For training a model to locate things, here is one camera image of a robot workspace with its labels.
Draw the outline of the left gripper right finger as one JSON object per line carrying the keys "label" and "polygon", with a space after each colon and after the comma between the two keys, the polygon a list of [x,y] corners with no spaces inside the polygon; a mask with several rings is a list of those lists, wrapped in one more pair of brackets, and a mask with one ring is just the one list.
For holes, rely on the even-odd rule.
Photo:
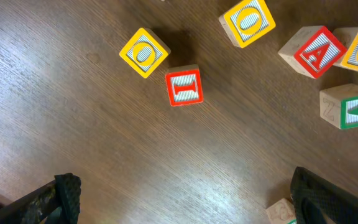
{"label": "left gripper right finger", "polygon": [[291,197],[299,224],[358,223],[358,198],[304,167],[294,171]]}

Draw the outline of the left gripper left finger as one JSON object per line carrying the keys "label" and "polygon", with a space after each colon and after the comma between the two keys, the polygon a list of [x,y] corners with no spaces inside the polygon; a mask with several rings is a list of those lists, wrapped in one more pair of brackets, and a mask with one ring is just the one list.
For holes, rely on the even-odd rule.
{"label": "left gripper left finger", "polygon": [[15,202],[0,208],[0,223],[77,224],[81,179],[72,173],[55,179]]}

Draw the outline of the green R block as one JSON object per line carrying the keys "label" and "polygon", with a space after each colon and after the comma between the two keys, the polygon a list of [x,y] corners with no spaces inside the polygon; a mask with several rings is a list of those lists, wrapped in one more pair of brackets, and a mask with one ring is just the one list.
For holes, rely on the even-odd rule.
{"label": "green R block", "polygon": [[271,224],[296,224],[294,206],[285,198],[267,208],[266,214]]}

